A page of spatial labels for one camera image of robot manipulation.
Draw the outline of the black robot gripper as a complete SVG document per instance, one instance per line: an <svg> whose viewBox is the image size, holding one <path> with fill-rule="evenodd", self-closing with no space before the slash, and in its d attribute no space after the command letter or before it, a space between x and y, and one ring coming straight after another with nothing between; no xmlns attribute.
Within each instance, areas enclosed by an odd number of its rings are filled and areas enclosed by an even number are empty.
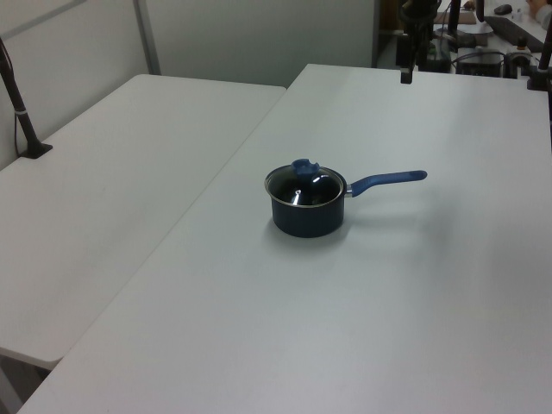
<svg viewBox="0 0 552 414"><path fill-rule="evenodd" d="M417 36L416 62L421 72L428 71L428 52L432 39L431 30L440 2L437 0L404 0L398 2L398 17L404 25L404 33L398 38L398 66L400 83L410 85L414 62L414 49L410 36Z"/></svg>

